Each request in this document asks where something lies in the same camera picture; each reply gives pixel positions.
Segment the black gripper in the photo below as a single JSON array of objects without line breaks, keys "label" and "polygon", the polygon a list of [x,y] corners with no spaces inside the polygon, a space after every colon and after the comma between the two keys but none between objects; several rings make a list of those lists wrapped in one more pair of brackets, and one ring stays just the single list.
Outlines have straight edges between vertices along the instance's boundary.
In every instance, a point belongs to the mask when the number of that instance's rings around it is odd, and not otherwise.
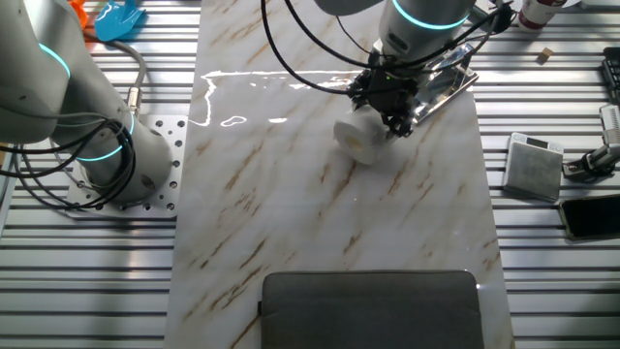
[{"label": "black gripper", "polygon": [[352,111],[369,105],[382,115],[388,133],[397,138],[408,138],[414,131],[410,99],[418,91],[413,79],[398,79],[386,71],[371,69],[362,71],[347,88]]}]

